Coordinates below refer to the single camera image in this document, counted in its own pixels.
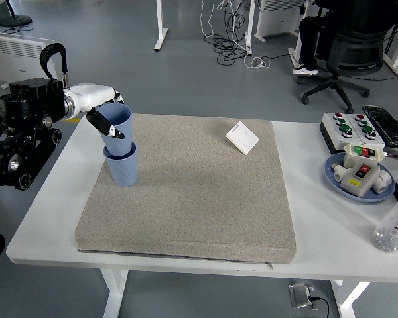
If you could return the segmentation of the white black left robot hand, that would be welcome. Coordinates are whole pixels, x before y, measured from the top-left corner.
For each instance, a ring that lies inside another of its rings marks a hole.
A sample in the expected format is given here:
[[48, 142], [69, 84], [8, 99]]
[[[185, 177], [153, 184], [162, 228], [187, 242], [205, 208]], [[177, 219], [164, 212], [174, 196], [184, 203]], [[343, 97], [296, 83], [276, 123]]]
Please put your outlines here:
[[65, 88], [64, 108], [66, 114], [64, 119], [72, 119], [80, 112], [86, 113], [89, 123], [101, 134], [111, 138], [124, 139], [125, 135], [100, 112], [96, 111], [97, 107], [115, 101], [124, 102], [120, 92], [110, 86], [80, 83]]

